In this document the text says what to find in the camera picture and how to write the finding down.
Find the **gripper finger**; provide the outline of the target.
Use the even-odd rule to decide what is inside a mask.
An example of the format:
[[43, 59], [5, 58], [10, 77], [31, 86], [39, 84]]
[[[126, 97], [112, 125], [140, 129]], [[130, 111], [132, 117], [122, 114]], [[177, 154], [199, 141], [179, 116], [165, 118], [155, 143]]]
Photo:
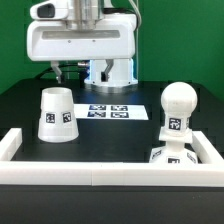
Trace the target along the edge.
[[58, 83], [62, 83], [63, 80], [63, 73], [61, 71], [61, 69], [59, 68], [59, 62], [58, 61], [51, 61], [51, 68], [54, 71], [55, 75], [56, 75], [56, 79], [58, 81]]
[[109, 80], [109, 73], [114, 66], [114, 59], [106, 59], [106, 68], [103, 72], [101, 72], [101, 81]]

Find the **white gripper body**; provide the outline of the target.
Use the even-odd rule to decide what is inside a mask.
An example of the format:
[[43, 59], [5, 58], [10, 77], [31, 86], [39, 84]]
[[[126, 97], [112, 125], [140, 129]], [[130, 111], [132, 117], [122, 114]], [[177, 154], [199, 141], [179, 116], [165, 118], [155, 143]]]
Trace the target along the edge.
[[135, 54], [133, 14], [109, 14], [93, 30], [69, 30], [64, 21], [34, 21], [27, 31], [32, 61], [129, 59]]

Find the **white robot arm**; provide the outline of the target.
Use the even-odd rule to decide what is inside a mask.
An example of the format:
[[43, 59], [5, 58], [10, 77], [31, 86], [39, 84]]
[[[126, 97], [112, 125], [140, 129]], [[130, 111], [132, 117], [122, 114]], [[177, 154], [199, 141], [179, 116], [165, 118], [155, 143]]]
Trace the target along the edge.
[[119, 93], [138, 84], [134, 76], [137, 15], [118, 12], [111, 0], [45, 0], [30, 8], [27, 54], [48, 61], [58, 80], [59, 63], [87, 68], [84, 85]]

